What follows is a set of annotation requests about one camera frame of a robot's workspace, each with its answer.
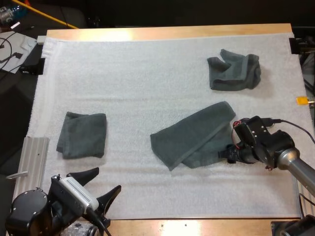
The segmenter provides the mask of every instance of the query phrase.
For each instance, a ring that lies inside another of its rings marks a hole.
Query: red wire
[[[234,142],[234,138],[233,138],[233,130],[234,130],[234,127],[241,124],[242,122],[240,120],[237,120],[235,122],[233,122],[233,129],[232,129],[232,133],[231,133],[231,137],[232,137],[232,142],[233,144],[236,146],[237,149],[241,149],[239,146],[237,146],[237,144]]]

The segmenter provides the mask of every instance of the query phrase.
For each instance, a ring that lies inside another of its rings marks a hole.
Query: crumpled gray towel
[[[64,159],[102,157],[105,149],[106,115],[67,112],[57,143]]]
[[[259,56],[248,54],[243,56],[222,49],[222,59],[208,58],[210,88],[221,91],[238,91],[253,89],[260,82]]]
[[[230,121],[235,113],[227,102],[209,106],[151,134],[154,154],[173,170],[181,162],[190,168],[217,163],[218,151],[232,143]]]

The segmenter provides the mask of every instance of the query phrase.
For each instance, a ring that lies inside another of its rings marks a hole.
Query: cable
[[[62,8],[60,5],[59,5],[59,7],[60,7],[61,14],[62,14],[62,16],[63,16],[64,22],[66,23],[67,27],[69,28],[67,19],[65,18],[65,15],[64,15],[64,13],[63,13],[63,8]]]
[[[310,203],[310,204],[313,205],[313,206],[315,206],[315,203],[313,203],[310,199],[308,199],[307,197],[305,197],[302,193],[299,193],[300,209],[301,209],[301,214],[302,214],[302,216],[303,216],[303,218],[304,218],[305,215],[304,215],[304,211],[303,211],[303,206],[302,206],[301,197],[304,198],[308,203]]]
[[[105,227],[104,231],[105,231],[105,233],[107,234],[107,236],[112,236],[112,235],[109,233],[109,231],[108,231],[108,229],[107,229],[106,227]]]
[[[0,39],[3,39],[3,42],[2,42],[2,44],[6,41],[8,44],[9,44],[9,46],[10,46],[10,56],[12,56],[12,45],[11,45],[11,43],[10,43],[10,41],[9,40],[7,40],[8,38],[1,38],[0,37]],[[9,62],[9,60],[11,59],[11,57],[5,62],[5,64],[0,68],[1,70],[8,64],[8,62]]]
[[[1,82],[1,80],[3,80],[3,79],[9,74],[9,72],[11,72],[12,70],[14,70],[14,69],[20,67],[21,65],[23,65],[23,64],[20,64],[20,65],[14,67],[13,69],[11,69],[11,70],[9,70],[9,71],[6,71],[6,73],[0,78],[0,82]]]
[[[293,126],[299,128],[299,129],[303,130],[305,133],[308,134],[308,136],[311,138],[312,142],[315,144],[315,140],[314,140],[313,136],[306,129],[304,129],[301,126],[298,126],[297,124],[294,124],[294,123],[292,123],[290,121],[284,120],[284,119],[280,119],[280,122],[288,123],[290,125],[293,125]]]
[[[14,33],[10,34],[10,35],[6,38],[6,41],[9,42],[9,41],[8,41],[8,38],[11,37],[12,35],[14,35],[15,33],[17,33],[17,32],[14,32]]]

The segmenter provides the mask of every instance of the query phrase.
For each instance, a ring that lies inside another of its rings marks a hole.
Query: wooden table edge
[[[191,37],[249,35],[269,33],[290,33],[290,24],[185,26],[155,28],[113,28],[113,29],[53,29],[47,36],[61,40],[76,41],[133,41],[161,40]]]

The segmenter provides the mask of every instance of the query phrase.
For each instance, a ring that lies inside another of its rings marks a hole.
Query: yellow pole
[[[58,20],[57,18],[52,17],[52,16],[50,16],[50,15],[47,15],[46,13],[41,12],[41,11],[39,11],[39,10],[37,10],[37,9],[35,9],[35,8],[33,8],[33,7],[31,7],[31,6],[28,6],[28,5],[26,5],[25,3],[21,2],[21,1],[18,1],[18,0],[12,0],[12,1],[15,2],[15,3],[17,3],[17,4],[19,4],[19,5],[21,5],[21,6],[23,6],[23,7],[28,8],[29,10],[31,10],[31,11],[33,11],[33,12],[36,12],[36,13],[38,13],[38,14],[44,16],[44,17],[47,17],[47,18],[49,18],[49,19],[51,19],[51,20],[53,20],[53,21],[56,21],[56,22],[58,22],[58,23],[60,23],[60,24],[63,24],[63,25],[65,25],[65,26],[69,26],[70,28],[73,28],[73,29],[78,29],[76,26],[73,26],[73,25],[67,24],[66,22],[63,22],[63,21],[61,21],[61,20]]]

